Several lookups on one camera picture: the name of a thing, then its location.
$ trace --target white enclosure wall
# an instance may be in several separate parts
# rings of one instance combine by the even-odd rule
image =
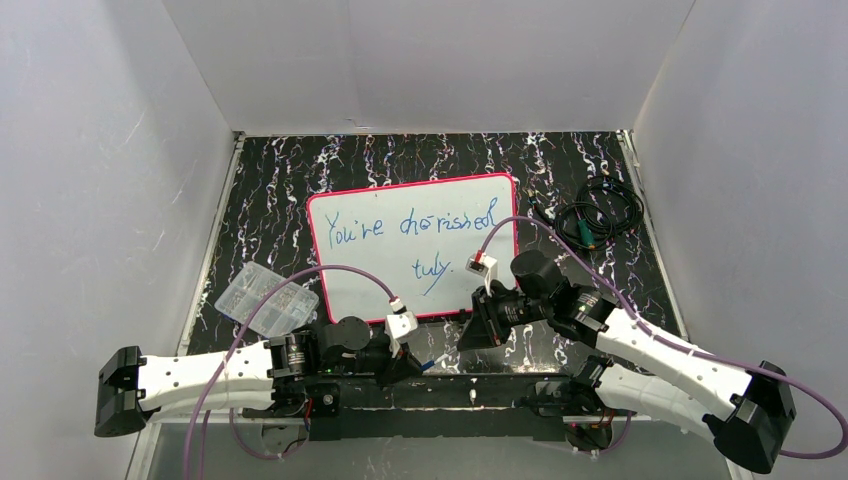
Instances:
[[[631,128],[693,0],[164,0],[262,133]]]
[[[699,0],[635,128],[659,246],[699,345],[769,359],[848,411],[848,4]],[[795,395],[785,447],[838,426]],[[848,456],[775,479],[845,478]]]
[[[116,349],[173,354],[232,134],[159,0],[0,3],[0,470],[123,478]]]

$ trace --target green connector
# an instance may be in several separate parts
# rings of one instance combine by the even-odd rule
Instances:
[[[592,231],[589,230],[589,225],[585,219],[577,220],[577,229],[580,230],[580,239],[583,240],[583,245],[589,247],[590,250],[595,248],[595,237],[592,236]]]

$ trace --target black table surface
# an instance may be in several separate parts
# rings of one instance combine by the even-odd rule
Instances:
[[[239,325],[213,304],[246,262],[283,276],[317,264],[306,215],[306,201],[313,194],[506,172],[515,182],[519,214],[532,216],[530,191],[554,206],[571,201],[594,175],[631,183],[615,132],[256,137],[246,139],[236,168],[189,354],[226,350],[232,343]],[[607,205],[615,210],[614,202]],[[533,225],[518,225],[518,243],[522,251],[540,249],[556,257],[572,282],[590,283],[588,274]],[[624,291],[646,320],[679,334],[644,227],[589,255],[590,265]],[[317,275],[302,284],[324,298]],[[323,305],[317,314],[317,321],[328,321]],[[461,324],[456,318],[434,317],[420,329],[410,349],[424,363],[456,345]],[[249,332],[244,342],[259,338]],[[514,329],[499,348],[454,353],[427,373],[566,372],[586,355],[581,347],[538,322]]]

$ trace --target cable connector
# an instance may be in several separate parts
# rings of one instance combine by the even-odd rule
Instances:
[[[401,340],[405,340],[412,332],[418,329],[418,318],[415,317],[415,314],[407,310],[403,302],[397,297],[393,298],[389,302],[389,305],[391,305],[392,311],[395,313],[386,315],[386,334],[389,335],[389,339],[391,340],[392,356],[396,357],[398,352],[400,352]]]
[[[486,293],[489,295],[492,294],[492,280],[498,278],[498,261],[494,257],[486,255],[483,251],[478,251],[468,259],[465,269],[483,277],[483,285],[486,287]]]
[[[389,307],[392,309],[394,313],[403,313],[406,311],[406,305],[400,301],[400,297],[395,297],[389,300]]]

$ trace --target clear plastic box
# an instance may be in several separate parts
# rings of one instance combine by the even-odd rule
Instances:
[[[285,280],[254,262],[244,268],[215,302],[215,309],[233,320],[244,323],[259,300]],[[318,307],[318,295],[290,283],[262,306],[250,322],[250,329],[264,337],[278,337],[306,324]]]

